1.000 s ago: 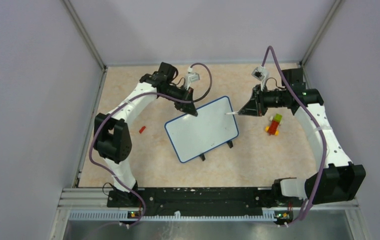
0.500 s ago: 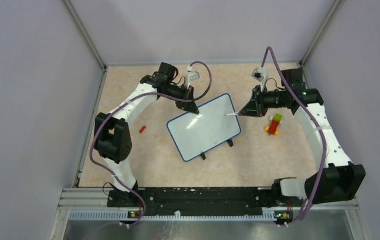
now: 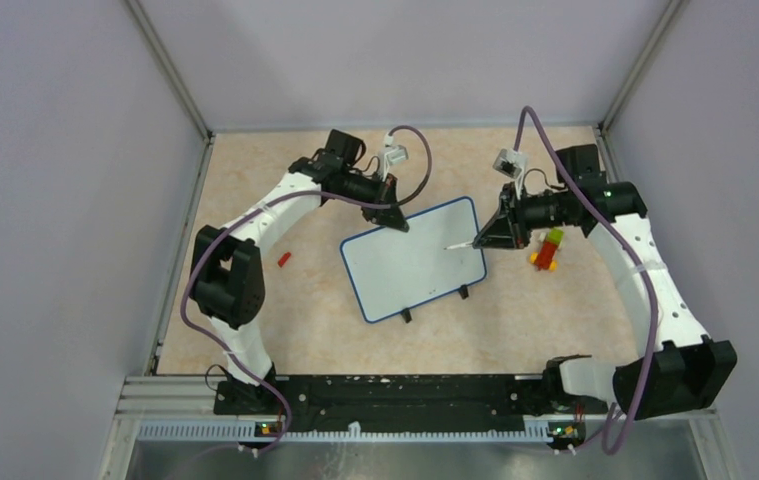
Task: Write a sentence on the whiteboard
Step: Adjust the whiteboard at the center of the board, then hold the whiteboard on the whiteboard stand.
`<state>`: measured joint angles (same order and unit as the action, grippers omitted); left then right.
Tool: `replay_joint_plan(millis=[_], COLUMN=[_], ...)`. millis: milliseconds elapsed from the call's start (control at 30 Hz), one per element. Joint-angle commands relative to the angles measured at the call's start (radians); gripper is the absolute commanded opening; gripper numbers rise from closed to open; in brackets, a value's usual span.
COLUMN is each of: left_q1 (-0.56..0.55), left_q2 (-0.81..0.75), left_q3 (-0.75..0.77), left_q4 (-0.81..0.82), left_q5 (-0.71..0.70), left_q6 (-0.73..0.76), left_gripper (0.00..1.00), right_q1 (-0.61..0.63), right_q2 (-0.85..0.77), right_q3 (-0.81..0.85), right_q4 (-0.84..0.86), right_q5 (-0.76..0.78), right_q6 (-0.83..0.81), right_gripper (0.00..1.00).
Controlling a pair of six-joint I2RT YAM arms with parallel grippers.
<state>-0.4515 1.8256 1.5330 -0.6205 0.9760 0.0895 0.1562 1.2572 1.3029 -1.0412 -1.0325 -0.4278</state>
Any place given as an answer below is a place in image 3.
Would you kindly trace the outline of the white marker pen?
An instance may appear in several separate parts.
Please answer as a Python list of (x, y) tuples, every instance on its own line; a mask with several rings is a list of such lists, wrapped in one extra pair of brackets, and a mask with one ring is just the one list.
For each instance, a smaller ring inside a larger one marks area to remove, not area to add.
[(467, 249), (467, 248), (474, 248), (472, 241), (449, 245), (449, 246), (444, 247), (444, 250), (459, 250), (459, 249)]

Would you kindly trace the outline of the blue framed whiteboard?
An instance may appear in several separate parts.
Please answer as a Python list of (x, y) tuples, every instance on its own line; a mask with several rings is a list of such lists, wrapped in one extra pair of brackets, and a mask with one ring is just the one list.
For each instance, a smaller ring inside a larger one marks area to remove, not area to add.
[(407, 218), (403, 233), (377, 227), (343, 240), (344, 268), (364, 321), (375, 324), (487, 278), (484, 253), (444, 250), (468, 242), (479, 231), (475, 203), (461, 196)]

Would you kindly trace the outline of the red marker cap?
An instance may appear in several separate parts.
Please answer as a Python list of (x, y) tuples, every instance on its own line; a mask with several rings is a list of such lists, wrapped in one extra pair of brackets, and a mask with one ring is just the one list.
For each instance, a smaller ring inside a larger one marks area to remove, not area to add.
[(277, 261), (277, 265), (282, 268), (292, 257), (292, 253), (290, 251), (287, 251), (281, 255), (279, 260)]

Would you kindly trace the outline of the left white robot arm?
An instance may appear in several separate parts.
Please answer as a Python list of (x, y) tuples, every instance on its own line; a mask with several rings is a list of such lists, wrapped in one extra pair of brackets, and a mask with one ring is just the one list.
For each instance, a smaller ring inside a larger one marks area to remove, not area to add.
[(206, 225), (194, 238), (180, 315), (186, 326), (222, 348), (229, 378), (240, 383), (238, 401), (252, 413), (269, 410), (276, 397), (269, 378), (273, 361), (256, 319), (266, 297), (264, 256), (301, 219), (330, 200), (359, 207), (363, 218), (375, 225), (408, 229), (401, 208), (427, 182), (398, 197), (398, 179), (390, 170), (409, 155), (392, 132), (385, 135), (372, 172), (357, 166), (366, 151), (362, 139), (331, 130), (322, 147), (289, 165), (273, 189), (244, 214), (221, 227)]

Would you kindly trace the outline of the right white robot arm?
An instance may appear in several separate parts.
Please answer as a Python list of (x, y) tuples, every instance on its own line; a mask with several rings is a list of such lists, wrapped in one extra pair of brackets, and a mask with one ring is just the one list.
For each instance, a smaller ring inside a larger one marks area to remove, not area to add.
[(639, 357), (615, 366), (589, 355), (548, 361), (544, 404), (567, 412), (581, 397), (614, 403), (637, 420), (710, 407), (738, 361), (728, 340), (715, 340), (685, 305), (651, 231), (647, 207), (630, 182), (610, 182), (593, 144), (560, 149), (559, 191), (531, 194), (526, 155), (501, 150), (494, 169), (509, 177), (476, 249), (518, 250), (536, 231), (578, 227), (603, 260), (638, 346)]

